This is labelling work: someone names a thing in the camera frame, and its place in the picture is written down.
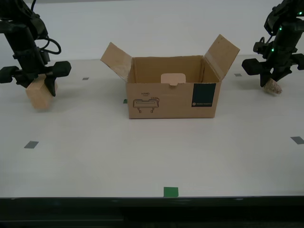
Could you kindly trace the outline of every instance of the small wooden object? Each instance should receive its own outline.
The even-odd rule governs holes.
[[[44,84],[45,75],[39,75],[27,88],[26,93],[35,109],[49,109],[53,100],[52,94]]]

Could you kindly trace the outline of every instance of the box flap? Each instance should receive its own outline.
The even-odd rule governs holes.
[[[222,35],[219,35],[211,45],[205,54],[205,59],[219,81],[222,81],[226,76],[239,51],[239,48],[230,43]]]
[[[124,81],[128,81],[129,72],[132,66],[132,57],[110,43],[101,58],[108,67],[118,74]]]

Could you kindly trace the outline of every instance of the printed line drawing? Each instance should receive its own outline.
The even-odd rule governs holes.
[[[151,113],[153,113],[154,109],[159,107],[159,101],[157,97],[151,97],[149,100],[135,99],[133,108],[137,108],[139,113],[142,113],[141,108],[151,108]]]

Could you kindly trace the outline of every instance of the cardboard flap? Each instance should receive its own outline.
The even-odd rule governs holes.
[[[162,74],[161,83],[177,86],[178,83],[186,83],[186,76],[184,74]]]
[[[219,81],[222,81],[226,76],[239,51],[239,48],[230,43],[222,35],[219,35],[211,45],[205,54],[205,59]]]
[[[108,67],[118,74],[124,81],[128,81],[129,72],[132,66],[132,57],[110,43],[101,58]]]

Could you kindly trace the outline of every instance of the green tape marker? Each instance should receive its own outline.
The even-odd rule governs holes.
[[[167,198],[176,198],[179,196],[179,188],[177,187],[164,187],[163,196]]]

